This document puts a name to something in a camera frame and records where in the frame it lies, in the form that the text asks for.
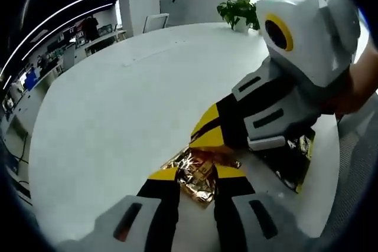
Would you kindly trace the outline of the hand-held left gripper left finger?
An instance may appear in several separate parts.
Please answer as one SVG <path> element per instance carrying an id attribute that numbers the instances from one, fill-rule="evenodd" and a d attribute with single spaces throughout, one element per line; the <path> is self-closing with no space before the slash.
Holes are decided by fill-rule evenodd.
<path id="1" fill-rule="evenodd" d="M 136 195 L 97 217 L 88 235 L 61 242 L 58 251 L 171 251 L 180 202 L 177 171 L 154 172 Z"/>

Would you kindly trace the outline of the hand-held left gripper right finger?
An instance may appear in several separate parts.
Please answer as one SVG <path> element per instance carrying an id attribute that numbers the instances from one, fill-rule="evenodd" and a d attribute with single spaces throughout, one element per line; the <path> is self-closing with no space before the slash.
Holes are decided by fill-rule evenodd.
<path id="1" fill-rule="evenodd" d="M 214 219 L 221 251 L 307 251 L 311 239 L 294 215 L 266 193 L 256 193 L 240 169 L 216 165 Z"/>

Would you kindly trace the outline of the person's right hand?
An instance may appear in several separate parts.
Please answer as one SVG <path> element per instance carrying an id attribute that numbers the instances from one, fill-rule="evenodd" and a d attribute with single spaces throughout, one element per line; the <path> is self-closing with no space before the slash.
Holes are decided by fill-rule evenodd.
<path id="1" fill-rule="evenodd" d="M 364 105 L 358 87 L 356 67 L 356 64 L 350 66 L 345 88 L 323 105 L 322 114 L 334 114 L 339 119 L 344 115 L 355 113 Z"/>

